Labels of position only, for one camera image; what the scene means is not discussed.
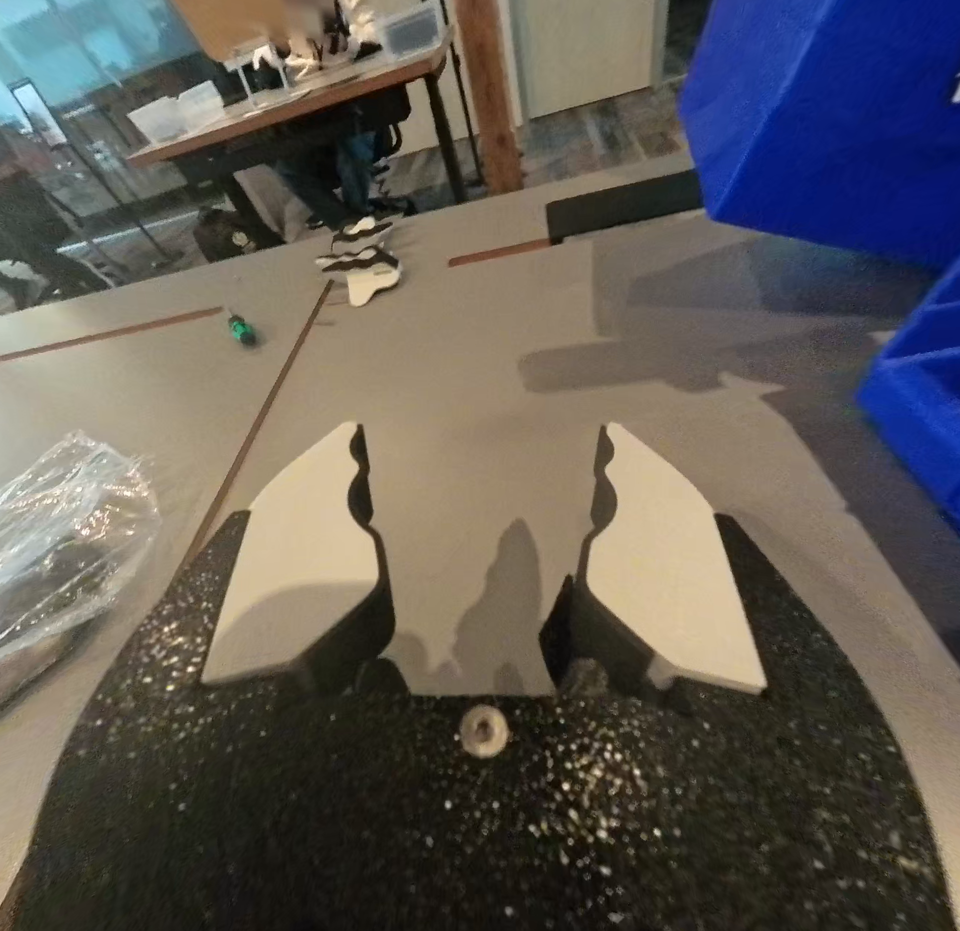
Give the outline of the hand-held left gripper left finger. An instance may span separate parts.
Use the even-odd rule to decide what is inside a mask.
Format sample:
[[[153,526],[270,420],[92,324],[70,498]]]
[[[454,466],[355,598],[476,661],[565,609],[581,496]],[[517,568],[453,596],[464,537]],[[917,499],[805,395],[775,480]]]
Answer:
[[[342,693],[387,649],[396,613],[370,470],[364,428],[346,421],[255,497],[204,685],[292,676],[316,693]]]

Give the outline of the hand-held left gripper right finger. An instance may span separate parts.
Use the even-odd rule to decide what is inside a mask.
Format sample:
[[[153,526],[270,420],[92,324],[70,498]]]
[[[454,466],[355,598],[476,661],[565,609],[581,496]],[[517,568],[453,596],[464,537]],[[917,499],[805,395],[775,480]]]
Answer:
[[[619,423],[598,435],[590,516],[539,633],[553,684],[644,695],[686,681],[762,695],[766,672],[713,506]]]

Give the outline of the blue plastic bin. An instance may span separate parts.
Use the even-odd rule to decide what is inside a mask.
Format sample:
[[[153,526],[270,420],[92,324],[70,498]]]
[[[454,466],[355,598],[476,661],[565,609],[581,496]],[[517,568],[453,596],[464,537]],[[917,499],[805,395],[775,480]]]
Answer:
[[[713,0],[678,107],[715,222],[941,270],[959,0]]]
[[[894,457],[958,522],[958,261],[882,347],[857,402]]]

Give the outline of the clear plastic bag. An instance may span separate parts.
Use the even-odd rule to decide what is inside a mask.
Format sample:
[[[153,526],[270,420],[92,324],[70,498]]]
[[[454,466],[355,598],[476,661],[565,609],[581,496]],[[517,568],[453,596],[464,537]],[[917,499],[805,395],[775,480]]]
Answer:
[[[1,492],[1,708],[110,613],[162,528],[141,460],[68,433]]]

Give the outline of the black backpack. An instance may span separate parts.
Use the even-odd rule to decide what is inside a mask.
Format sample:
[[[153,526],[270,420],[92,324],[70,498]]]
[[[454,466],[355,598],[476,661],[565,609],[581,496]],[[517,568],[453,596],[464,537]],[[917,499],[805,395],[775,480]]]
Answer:
[[[230,260],[283,245],[282,239],[269,227],[250,229],[236,211],[212,206],[198,209],[193,237],[200,255],[207,263]]]

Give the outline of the clear plastic box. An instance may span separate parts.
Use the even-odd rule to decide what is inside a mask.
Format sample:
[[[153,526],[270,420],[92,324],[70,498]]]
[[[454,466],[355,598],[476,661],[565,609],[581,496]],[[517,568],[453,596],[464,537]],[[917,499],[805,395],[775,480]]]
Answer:
[[[225,105],[213,80],[194,85],[176,98],[179,116],[189,130],[198,130],[224,118]]]
[[[187,133],[186,119],[176,97],[160,97],[130,111],[126,117],[151,145],[169,142]]]

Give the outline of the wooden work table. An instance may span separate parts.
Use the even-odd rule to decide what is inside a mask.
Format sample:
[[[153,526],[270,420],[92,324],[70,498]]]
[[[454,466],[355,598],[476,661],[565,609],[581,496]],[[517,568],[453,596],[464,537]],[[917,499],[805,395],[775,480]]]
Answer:
[[[364,131],[387,118],[374,114],[375,101],[390,96],[408,108],[406,87],[422,81],[453,201],[462,205],[467,186],[440,89],[451,43],[451,28],[442,26],[432,47],[400,58],[380,51],[341,70],[314,74],[292,92],[276,90],[259,101],[239,101],[224,109],[222,120],[145,146],[126,160],[137,169],[169,163],[188,182],[216,181],[233,194],[237,172],[270,165],[284,152],[307,150],[340,133]]]

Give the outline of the white door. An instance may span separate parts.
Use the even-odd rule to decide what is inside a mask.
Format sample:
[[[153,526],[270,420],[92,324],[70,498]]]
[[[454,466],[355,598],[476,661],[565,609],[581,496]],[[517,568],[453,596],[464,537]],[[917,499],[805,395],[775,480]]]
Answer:
[[[658,85],[669,0],[509,0],[525,119]]]

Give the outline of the clear plastic container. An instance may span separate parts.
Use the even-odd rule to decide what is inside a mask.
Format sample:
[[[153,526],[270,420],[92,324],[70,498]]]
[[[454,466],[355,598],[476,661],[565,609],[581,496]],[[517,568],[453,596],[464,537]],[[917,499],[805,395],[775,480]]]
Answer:
[[[439,47],[446,25],[438,2],[426,1],[379,17],[377,32],[385,54],[398,60]]]

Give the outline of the small wooden board stand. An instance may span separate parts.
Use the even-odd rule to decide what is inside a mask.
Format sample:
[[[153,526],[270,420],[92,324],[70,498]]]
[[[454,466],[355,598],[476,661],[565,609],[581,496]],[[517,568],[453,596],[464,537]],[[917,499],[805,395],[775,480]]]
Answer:
[[[251,95],[244,67],[255,51],[289,37],[291,18],[284,0],[170,0],[212,60],[234,73]]]

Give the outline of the wooden post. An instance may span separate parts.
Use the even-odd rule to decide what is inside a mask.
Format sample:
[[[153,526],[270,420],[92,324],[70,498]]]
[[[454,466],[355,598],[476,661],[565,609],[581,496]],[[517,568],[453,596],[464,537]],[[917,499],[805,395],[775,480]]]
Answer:
[[[488,192],[523,189],[498,0],[454,0]]]

